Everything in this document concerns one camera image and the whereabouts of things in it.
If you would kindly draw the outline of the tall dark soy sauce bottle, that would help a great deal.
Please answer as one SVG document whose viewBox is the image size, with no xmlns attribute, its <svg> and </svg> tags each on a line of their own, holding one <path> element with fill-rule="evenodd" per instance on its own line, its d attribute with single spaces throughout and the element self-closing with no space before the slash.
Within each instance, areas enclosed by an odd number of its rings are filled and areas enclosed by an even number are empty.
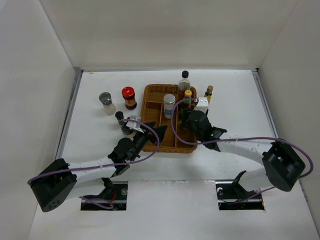
<svg viewBox="0 0 320 240">
<path fill-rule="evenodd" d="M 185 96 L 185 91 L 190 90 L 191 83 L 189 81 L 189 72 L 184 70 L 181 73 L 181 80 L 178 82 L 177 101 L 180 101 Z"/>
</svg>

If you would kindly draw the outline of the red lid chili sauce jar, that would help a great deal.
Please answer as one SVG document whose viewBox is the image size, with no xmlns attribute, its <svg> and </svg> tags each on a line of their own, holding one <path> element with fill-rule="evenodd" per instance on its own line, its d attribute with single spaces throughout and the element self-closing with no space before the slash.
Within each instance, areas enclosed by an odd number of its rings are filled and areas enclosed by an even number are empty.
<svg viewBox="0 0 320 240">
<path fill-rule="evenodd" d="M 137 107 L 137 101 L 135 99 L 135 90 L 131 86 L 126 86 L 121 91 L 124 99 L 125 107 L 128 110 L 133 110 Z"/>
</svg>

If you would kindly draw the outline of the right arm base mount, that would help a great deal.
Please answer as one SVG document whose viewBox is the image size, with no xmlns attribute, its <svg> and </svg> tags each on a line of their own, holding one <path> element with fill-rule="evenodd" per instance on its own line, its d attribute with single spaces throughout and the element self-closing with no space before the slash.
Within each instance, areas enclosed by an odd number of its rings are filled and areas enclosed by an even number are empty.
<svg viewBox="0 0 320 240">
<path fill-rule="evenodd" d="M 265 210 L 262 195 L 255 190 L 246 191 L 239 181 L 246 171 L 241 171 L 233 180 L 215 182 L 217 204 L 220 211 Z"/>
</svg>

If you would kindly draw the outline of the yellow label sesame oil bottle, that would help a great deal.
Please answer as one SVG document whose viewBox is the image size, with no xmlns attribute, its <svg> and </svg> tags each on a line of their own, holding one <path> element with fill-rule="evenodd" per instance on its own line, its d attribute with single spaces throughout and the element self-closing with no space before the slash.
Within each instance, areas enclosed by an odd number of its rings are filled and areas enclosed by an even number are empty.
<svg viewBox="0 0 320 240">
<path fill-rule="evenodd" d="M 208 103 L 210 104 L 214 87 L 209 85 L 205 91 L 204 97 L 207 98 Z"/>
</svg>

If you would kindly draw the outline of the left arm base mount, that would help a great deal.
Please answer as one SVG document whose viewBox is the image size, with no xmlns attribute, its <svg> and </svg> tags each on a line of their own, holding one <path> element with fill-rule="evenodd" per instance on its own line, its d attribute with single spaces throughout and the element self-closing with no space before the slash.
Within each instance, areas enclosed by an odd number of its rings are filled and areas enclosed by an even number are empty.
<svg viewBox="0 0 320 240">
<path fill-rule="evenodd" d="M 102 178 L 104 185 L 99 194 L 85 195 L 81 198 L 81 211 L 126 211 L 128 197 L 128 182 L 112 182 Z"/>
</svg>

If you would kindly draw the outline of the green label chili sauce bottle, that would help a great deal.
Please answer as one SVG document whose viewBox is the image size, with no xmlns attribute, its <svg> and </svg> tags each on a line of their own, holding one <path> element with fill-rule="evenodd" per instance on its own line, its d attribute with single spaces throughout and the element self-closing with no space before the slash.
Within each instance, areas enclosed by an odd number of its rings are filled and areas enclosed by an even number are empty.
<svg viewBox="0 0 320 240">
<path fill-rule="evenodd" d="M 192 98 L 192 91 L 188 89 L 184 92 L 183 101 L 180 103 L 181 110 L 191 109 L 191 106 L 192 106 L 191 98 Z"/>
</svg>

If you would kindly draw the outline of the silver lid white pepper jar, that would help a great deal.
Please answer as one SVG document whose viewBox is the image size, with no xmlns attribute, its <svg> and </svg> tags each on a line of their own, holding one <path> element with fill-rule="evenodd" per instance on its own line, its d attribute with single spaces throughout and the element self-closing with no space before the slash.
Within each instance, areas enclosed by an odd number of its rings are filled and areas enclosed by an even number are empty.
<svg viewBox="0 0 320 240">
<path fill-rule="evenodd" d="M 172 112 L 175 104 L 176 104 L 176 97 L 173 94 L 169 93 L 163 97 L 163 111 L 164 111 L 164 117 L 166 119 L 172 118 Z"/>
</svg>

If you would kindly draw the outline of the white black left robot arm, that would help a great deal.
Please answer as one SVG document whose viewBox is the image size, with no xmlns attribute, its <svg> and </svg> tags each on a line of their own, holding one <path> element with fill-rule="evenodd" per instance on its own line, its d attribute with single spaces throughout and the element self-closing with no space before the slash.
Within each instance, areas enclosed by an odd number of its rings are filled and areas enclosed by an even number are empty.
<svg viewBox="0 0 320 240">
<path fill-rule="evenodd" d="M 54 160 L 39 175 L 28 180 L 38 205 L 44 213 L 59 207 L 82 184 L 96 179 L 110 179 L 122 175 L 131 165 L 146 161 L 140 152 L 151 142 L 162 143 L 167 125 L 155 127 L 154 122 L 141 123 L 142 131 L 133 138 L 120 139 L 106 157 L 82 163 L 68 163 L 64 158 Z"/>
</svg>

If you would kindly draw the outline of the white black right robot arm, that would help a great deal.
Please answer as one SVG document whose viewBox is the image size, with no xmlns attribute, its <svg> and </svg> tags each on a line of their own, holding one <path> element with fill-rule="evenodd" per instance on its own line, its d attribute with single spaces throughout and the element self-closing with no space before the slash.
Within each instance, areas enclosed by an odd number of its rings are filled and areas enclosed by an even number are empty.
<svg viewBox="0 0 320 240">
<path fill-rule="evenodd" d="M 231 190 L 238 198 L 267 187 L 289 192 L 306 167 L 287 143 L 280 140 L 241 140 L 224 128 L 212 126 L 207 115 L 200 110 L 186 110 L 182 115 L 181 127 L 191 130 L 196 140 L 207 149 L 238 155 L 261 165 L 257 170 L 241 171 L 233 180 Z"/>
</svg>

